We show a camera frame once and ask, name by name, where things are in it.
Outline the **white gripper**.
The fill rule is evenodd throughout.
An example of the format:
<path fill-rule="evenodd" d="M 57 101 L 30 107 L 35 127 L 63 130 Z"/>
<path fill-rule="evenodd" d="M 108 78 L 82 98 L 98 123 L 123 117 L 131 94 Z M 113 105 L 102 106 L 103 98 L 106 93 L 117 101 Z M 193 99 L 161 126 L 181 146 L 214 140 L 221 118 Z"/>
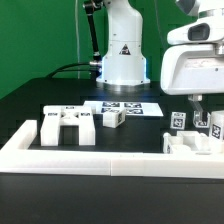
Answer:
<path fill-rule="evenodd" d="M 199 94 L 224 93 L 224 56 L 216 54 L 213 44 L 170 47 L 163 56 L 160 86 L 169 95 L 189 95 L 193 124 L 203 126 Z"/>

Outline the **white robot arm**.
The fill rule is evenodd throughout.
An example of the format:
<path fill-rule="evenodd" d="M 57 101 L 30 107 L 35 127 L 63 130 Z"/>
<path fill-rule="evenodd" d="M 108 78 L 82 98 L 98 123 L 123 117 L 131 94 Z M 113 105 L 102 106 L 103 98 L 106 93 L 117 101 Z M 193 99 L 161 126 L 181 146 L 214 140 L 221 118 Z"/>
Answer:
<path fill-rule="evenodd" d="M 128 0 L 103 3 L 109 41 L 97 84 L 117 91 L 149 84 L 141 52 L 142 16 Z M 176 0 L 176 5 L 197 21 L 168 33 L 160 86 L 169 95 L 186 95 L 194 107 L 194 125 L 208 126 L 213 116 L 199 101 L 204 94 L 224 93 L 224 0 Z"/>

